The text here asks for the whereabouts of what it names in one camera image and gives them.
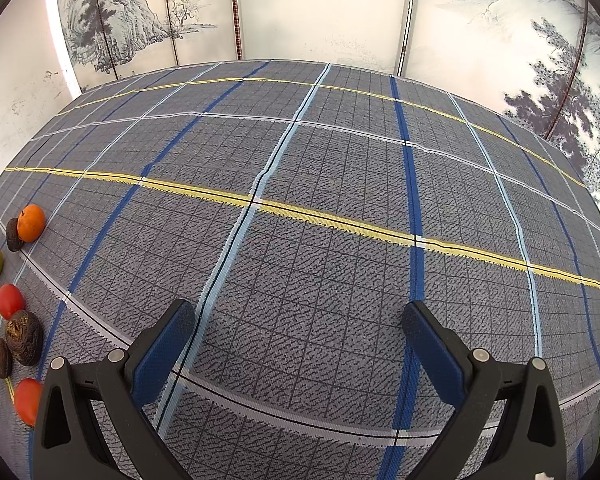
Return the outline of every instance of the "mountain painting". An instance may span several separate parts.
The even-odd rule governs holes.
[[[568,88],[584,0],[417,0],[403,75],[506,114],[538,135]],[[584,49],[550,142],[600,208],[600,17],[589,6]]]
[[[58,0],[64,38],[81,86],[110,80],[104,75],[127,76],[172,66],[176,64],[174,40],[215,28],[213,23],[199,22],[198,0],[169,0],[169,4],[170,16],[160,19],[147,0]],[[123,70],[121,66],[141,51],[161,42],[168,45],[160,56],[166,52],[169,59],[155,66],[143,64],[143,70],[131,74]]]

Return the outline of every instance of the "blue gripper pad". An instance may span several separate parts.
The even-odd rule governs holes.
[[[413,303],[404,307],[402,329],[440,400],[458,409],[466,397],[462,369]]]
[[[138,408],[157,399],[173,365],[195,329],[196,315],[192,304],[183,300],[180,300],[179,305],[175,303],[163,315],[168,316],[174,308],[175,312],[157,335],[152,332],[159,330],[161,321],[164,321],[162,318],[147,330],[147,335],[153,336],[153,342],[136,365],[132,379],[131,395]],[[132,346],[145,337],[144,332],[142,331]]]

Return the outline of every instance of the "tree painting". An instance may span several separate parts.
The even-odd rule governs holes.
[[[107,21],[114,12],[98,8],[98,0],[84,0],[84,10],[80,14],[79,23],[84,27],[84,33],[79,37],[78,45],[81,47],[94,46],[97,61],[94,63],[96,70],[109,73],[112,62],[107,53],[104,33],[111,34],[111,26]]]
[[[505,93],[505,102],[514,109],[508,110],[506,114],[536,134],[543,135],[566,91],[576,59],[576,48],[547,20],[543,19],[542,23],[532,22],[532,26],[554,48],[550,56],[553,66],[546,66],[542,61],[530,64],[536,72],[535,85],[545,90],[545,93],[538,101],[523,90],[513,96]],[[584,56],[580,59],[580,66],[586,67]],[[600,89],[597,93],[594,92],[583,83],[578,73],[550,142],[569,157],[590,192],[600,192]]]
[[[170,0],[171,16],[173,18],[174,32],[184,30],[186,20],[193,20],[193,23],[198,22],[200,10],[197,0]]]

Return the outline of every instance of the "brown nut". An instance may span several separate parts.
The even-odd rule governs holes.
[[[9,350],[7,343],[0,337],[0,378],[6,379],[11,375],[11,367],[13,366],[13,359],[11,358],[11,351]]]
[[[18,219],[12,218],[7,224],[7,247],[12,253],[16,253],[23,245],[24,242],[18,235]]]
[[[23,366],[33,366],[40,360],[42,327],[32,312],[15,312],[7,322],[5,338],[13,357]]]

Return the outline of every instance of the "light blue stripe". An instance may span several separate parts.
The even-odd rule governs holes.
[[[250,190],[250,194],[253,196],[253,198],[260,198],[264,192],[264,188],[267,185],[269,177],[276,171],[276,168],[278,167],[280,160],[285,153],[286,147],[298,129],[298,121],[302,119],[305,112],[311,105],[311,102],[314,100],[315,94],[318,91],[318,86],[322,84],[330,68],[331,63],[324,67],[324,70],[322,70],[322,73],[302,100],[298,110],[296,110],[292,122],[289,123],[285,131],[282,133],[275,149],[273,149],[269,155],[269,159],[264,165],[264,168],[254,179]],[[216,262],[216,266],[211,272],[209,279],[205,283],[197,306],[197,312],[200,313],[200,323],[192,335],[192,340],[189,339],[189,343],[187,344],[184,354],[180,356],[178,363],[176,364],[180,367],[182,366],[182,363],[184,363],[184,366],[182,366],[182,369],[184,370],[190,370],[193,366],[198,354],[198,350],[200,349],[200,345],[202,344],[206,325],[211,317],[214,303],[218,298],[218,294],[224,285],[224,280],[226,279],[232,263],[235,260],[238,248],[247,234],[247,230],[249,229],[251,221],[258,211],[258,208],[259,204],[253,202],[242,208],[240,216],[238,216],[238,219],[235,221],[234,227],[231,229],[224,247],[222,248],[222,252],[220,253],[218,261]],[[162,393],[162,398],[160,399],[157,413],[154,416],[154,427],[157,426],[158,434],[163,438],[167,433],[173,417],[173,412],[176,409],[182,394],[182,386],[177,383],[177,379],[178,378],[174,376],[174,374],[170,375],[169,381],[167,382],[167,387]]]
[[[498,186],[498,189],[500,190],[502,199],[504,200],[505,206],[506,206],[507,210],[509,211],[509,215],[511,216],[511,219],[513,220],[513,223],[516,227],[516,237],[518,238],[518,246],[520,247],[520,253],[522,254],[523,260],[528,264],[529,263],[529,255],[526,252],[525,235],[523,234],[523,231],[522,231],[522,225],[520,225],[520,221],[518,220],[518,217],[516,216],[516,212],[513,209],[513,204],[511,203],[511,200],[509,200],[509,195],[507,194],[507,190],[505,189],[504,184],[502,183],[500,175],[496,171],[496,167],[495,167],[493,161],[491,160],[491,157],[489,156],[487,149],[484,147],[484,144],[482,143],[482,141],[480,140],[480,137],[474,130],[474,127],[471,126],[471,123],[467,120],[460,105],[458,104],[456,99],[449,92],[447,92],[446,94],[449,96],[449,99],[451,99],[453,104],[456,106],[456,110],[458,110],[458,113],[462,117],[462,120],[466,123],[467,127],[471,131],[472,136],[474,136],[474,140],[478,144],[480,151],[484,155],[484,158],[487,161],[488,167],[490,168],[491,171],[493,171],[493,177],[496,179],[496,184]],[[536,355],[538,357],[542,357],[542,328],[540,325],[540,311],[538,309],[538,293],[536,292],[536,280],[534,278],[533,271],[529,268],[529,266],[527,266],[527,268],[526,268],[526,280],[527,280],[527,283],[529,286],[529,297],[531,299],[531,311],[532,311],[532,316],[533,316],[533,320],[534,320],[534,337],[536,339]]]

